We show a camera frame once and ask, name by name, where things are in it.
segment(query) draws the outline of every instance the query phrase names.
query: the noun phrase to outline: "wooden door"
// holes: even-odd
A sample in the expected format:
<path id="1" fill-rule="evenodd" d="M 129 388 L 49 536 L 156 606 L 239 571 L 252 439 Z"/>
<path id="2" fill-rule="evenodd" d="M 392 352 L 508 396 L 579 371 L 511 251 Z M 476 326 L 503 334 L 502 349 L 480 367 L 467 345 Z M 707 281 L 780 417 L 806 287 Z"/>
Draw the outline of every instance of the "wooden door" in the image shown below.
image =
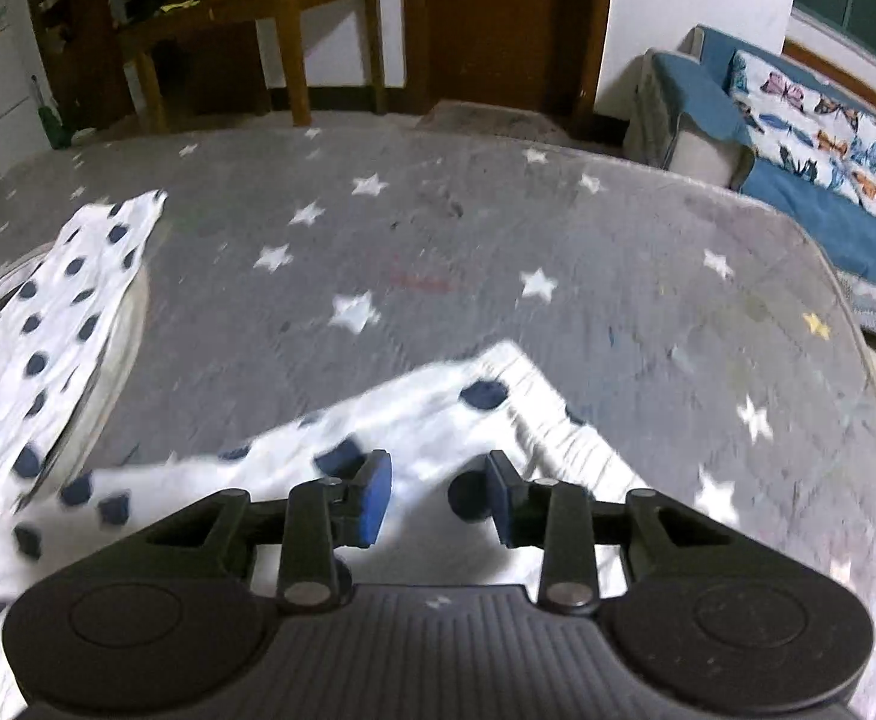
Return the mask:
<path id="1" fill-rule="evenodd" d="M 430 96 L 568 114 L 592 0 L 428 0 Z"/>

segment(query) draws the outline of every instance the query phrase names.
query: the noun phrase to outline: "sofa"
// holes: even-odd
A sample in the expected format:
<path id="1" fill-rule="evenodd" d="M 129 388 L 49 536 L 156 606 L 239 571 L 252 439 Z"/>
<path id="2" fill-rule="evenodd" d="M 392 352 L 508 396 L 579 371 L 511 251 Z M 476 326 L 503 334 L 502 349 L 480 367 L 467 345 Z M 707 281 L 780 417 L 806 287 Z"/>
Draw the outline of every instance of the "sofa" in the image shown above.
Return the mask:
<path id="1" fill-rule="evenodd" d="M 773 112 L 756 118 L 754 98 L 742 95 L 757 93 L 745 77 L 745 58 L 750 79 L 756 67 L 771 69 L 759 96 L 775 101 L 779 112 L 793 110 L 798 119 Z M 830 124 L 821 127 L 827 133 L 819 129 L 826 119 Z M 792 127 L 799 120 L 813 126 Z M 876 170 L 876 139 L 869 151 L 869 137 L 859 138 L 859 122 L 865 122 L 862 132 L 876 127 L 876 113 L 846 90 L 699 25 L 679 52 L 650 50 L 643 57 L 624 155 L 740 191 L 794 218 L 829 257 L 859 324 L 876 334 L 876 173 L 869 172 Z M 847 130 L 852 123 L 854 132 Z M 838 124 L 847 130 L 843 141 L 830 134 Z M 799 138 L 791 150 L 811 153 L 814 169 L 809 159 L 792 158 L 791 146 L 782 148 L 786 141 L 778 136 Z"/>

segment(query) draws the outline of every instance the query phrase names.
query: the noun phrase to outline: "orange butterfly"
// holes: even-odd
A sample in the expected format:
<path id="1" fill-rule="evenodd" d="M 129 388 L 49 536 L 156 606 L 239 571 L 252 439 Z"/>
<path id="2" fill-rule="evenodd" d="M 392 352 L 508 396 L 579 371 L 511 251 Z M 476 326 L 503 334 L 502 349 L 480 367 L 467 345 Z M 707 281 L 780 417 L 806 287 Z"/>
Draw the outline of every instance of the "orange butterfly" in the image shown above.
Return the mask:
<path id="1" fill-rule="evenodd" d="M 862 191 L 867 199 L 876 200 L 876 181 L 872 181 L 860 170 L 852 170 L 852 176 L 857 181 L 857 184 L 862 187 Z"/>
<path id="2" fill-rule="evenodd" d="M 821 151 L 833 151 L 842 159 L 848 154 L 848 142 L 839 141 L 838 139 L 832 140 L 830 135 L 823 129 L 818 131 L 818 148 Z"/>

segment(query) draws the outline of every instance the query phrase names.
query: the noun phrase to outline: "gray mattress cover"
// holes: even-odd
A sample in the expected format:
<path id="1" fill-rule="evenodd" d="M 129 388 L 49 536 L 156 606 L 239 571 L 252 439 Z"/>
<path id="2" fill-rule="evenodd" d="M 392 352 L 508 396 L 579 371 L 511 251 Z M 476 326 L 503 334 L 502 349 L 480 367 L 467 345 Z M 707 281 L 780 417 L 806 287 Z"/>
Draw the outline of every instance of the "gray mattress cover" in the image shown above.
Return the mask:
<path id="1" fill-rule="evenodd" d="M 876 380 L 818 247 L 729 191 L 526 148 L 257 129 L 56 152 L 0 182 L 0 269 L 82 203 L 168 191 L 142 347 L 92 466 L 232 447 L 511 338 L 648 483 L 691 503 L 699 466 L 734 482 L 742 531 L 845 574 L 876 622 Z M 380 194 L 352 194 L 375 173 Z M 324 215 L 289 226 L 310 202 Z M 294 268 L 253 267 L 285 244 Z M 558 282 L 550 303 L 521 298 L 539 268 Z M 329 326 L 334 295 L 369 291 L 376 325 Z M 752 442 L 746 396 L 773 440 Z M 876 718 L 876 649 L 854 707 Z"/>

